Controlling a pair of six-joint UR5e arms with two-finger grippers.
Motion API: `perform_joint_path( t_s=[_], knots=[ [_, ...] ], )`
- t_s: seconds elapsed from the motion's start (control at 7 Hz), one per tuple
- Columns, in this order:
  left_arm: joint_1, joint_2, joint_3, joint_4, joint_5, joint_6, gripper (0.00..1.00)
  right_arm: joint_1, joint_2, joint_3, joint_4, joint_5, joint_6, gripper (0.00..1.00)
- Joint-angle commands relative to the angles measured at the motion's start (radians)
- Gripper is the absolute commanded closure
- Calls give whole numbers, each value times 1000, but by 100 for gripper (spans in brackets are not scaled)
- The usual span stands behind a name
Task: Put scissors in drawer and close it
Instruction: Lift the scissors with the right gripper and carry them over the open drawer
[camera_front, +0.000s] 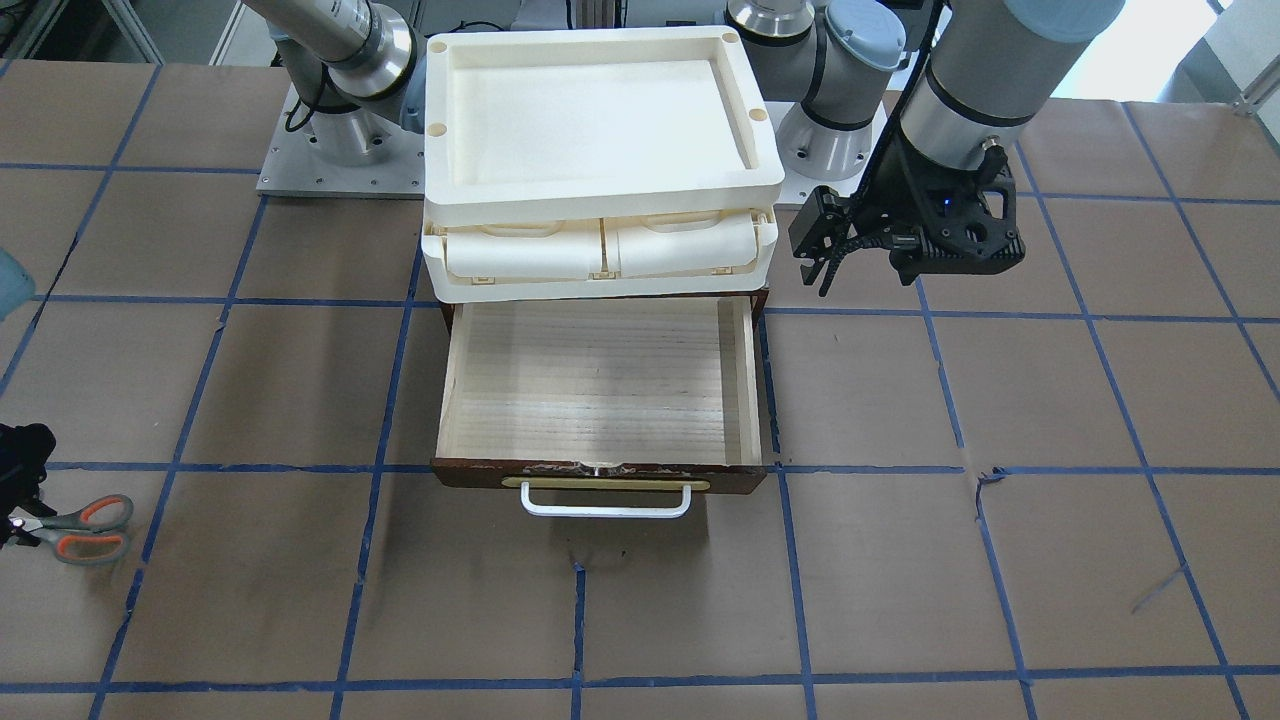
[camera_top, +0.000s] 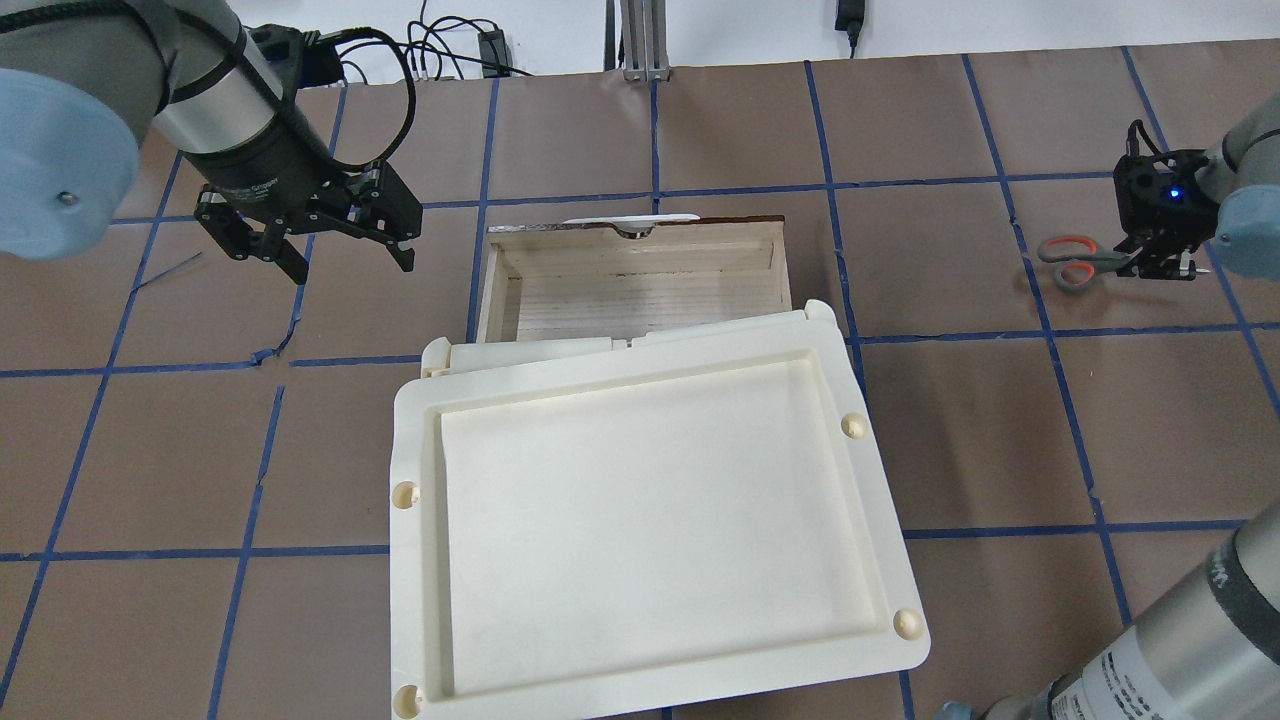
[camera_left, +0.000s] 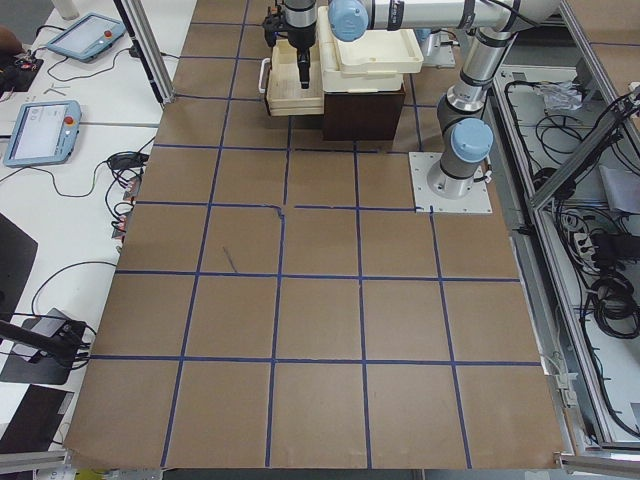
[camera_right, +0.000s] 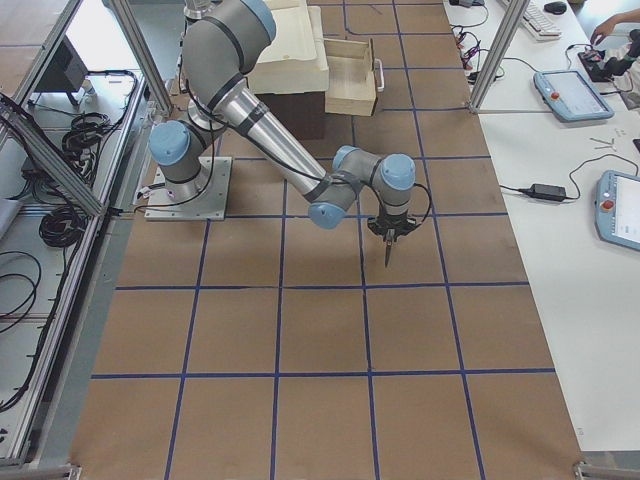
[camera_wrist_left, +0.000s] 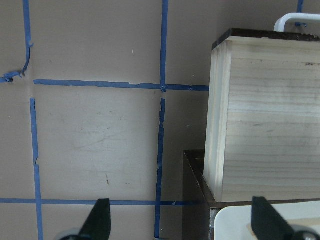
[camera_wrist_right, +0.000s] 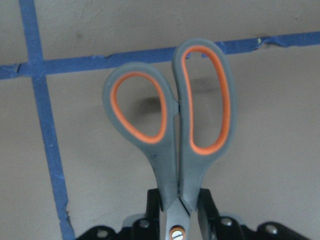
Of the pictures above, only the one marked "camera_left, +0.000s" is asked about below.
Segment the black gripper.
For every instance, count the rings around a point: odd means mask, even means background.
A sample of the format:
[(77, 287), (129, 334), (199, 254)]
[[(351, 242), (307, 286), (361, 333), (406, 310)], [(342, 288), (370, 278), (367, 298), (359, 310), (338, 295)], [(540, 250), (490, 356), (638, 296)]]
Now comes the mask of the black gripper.
[(285, 23), (289, 43), (297, 51), (297, 67), (303, 90), (310, 87), (310, 49), (316, 40), (317, 9), (315, 0), (285, 0)]

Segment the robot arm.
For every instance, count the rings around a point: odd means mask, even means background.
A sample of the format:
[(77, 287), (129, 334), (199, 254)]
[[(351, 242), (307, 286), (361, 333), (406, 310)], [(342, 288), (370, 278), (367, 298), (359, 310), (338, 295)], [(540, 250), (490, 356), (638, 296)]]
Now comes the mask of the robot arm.
[(517, 34), (538, 26), (558, 6), (556, 1), (332, 1), (329, 20), (334, 36), (346, 42), (368, 30), (475, 31), (457, 82), (438, 104), (445, 150), (427, 175), (436, 195), (457, 200), (469, 193), (492, 148), (494, 136), (481, 113), (498, 68)]

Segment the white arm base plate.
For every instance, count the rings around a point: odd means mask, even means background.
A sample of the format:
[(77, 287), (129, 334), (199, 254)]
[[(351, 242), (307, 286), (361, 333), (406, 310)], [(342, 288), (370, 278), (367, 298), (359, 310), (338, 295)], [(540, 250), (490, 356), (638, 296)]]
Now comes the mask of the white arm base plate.
[(458, 180), (441, 170), (440, 152), (410, 152), (408, 157), (417, 213), (493, 213), (480, 164), (472, 177)]

